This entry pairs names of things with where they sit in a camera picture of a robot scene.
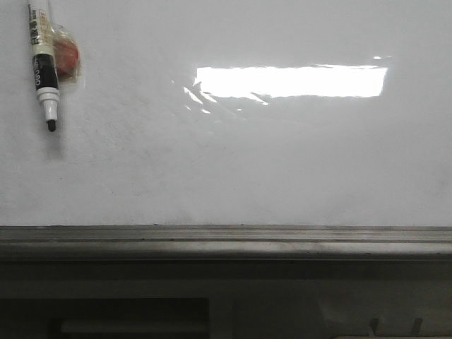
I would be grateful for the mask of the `grey aluminium whiteboard frame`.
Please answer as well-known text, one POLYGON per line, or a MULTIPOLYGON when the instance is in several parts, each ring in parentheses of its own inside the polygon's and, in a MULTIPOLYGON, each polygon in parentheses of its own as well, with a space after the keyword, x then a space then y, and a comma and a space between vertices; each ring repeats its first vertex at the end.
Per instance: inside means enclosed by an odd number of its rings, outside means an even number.
POLYGON ((449 260, 449 226, 3 226, 2 261, 449 260))

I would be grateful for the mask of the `white whiteboard surface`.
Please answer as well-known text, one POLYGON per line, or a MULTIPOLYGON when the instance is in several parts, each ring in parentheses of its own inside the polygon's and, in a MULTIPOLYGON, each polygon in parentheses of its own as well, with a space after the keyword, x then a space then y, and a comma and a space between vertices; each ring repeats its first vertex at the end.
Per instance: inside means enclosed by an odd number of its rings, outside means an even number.
POLYGON ((1 2, 1 224, 451 224, 450 1, 53 1, 49 132, 1 2))

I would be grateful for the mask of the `red magnet taped to marker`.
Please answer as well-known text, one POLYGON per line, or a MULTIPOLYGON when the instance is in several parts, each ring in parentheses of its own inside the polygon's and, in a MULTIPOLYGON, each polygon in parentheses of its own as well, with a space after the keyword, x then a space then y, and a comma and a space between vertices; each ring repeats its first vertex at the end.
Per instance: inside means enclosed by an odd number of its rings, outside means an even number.
POLYGON ((74 35, 64 26, 52 24, 55 65, 63 84, 76 84, 81 69, 81 57, 74 35))

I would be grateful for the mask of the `black and white whiteboard marker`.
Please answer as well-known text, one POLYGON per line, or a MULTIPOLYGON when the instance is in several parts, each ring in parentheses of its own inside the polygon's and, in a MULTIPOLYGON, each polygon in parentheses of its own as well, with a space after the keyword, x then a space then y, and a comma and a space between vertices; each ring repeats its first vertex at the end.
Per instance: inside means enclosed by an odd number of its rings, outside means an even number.
POLYGON ((28 16, 37 101, 42 106, 48 130, 55 132, 60 91, 49 2, 28 1, 28 16))

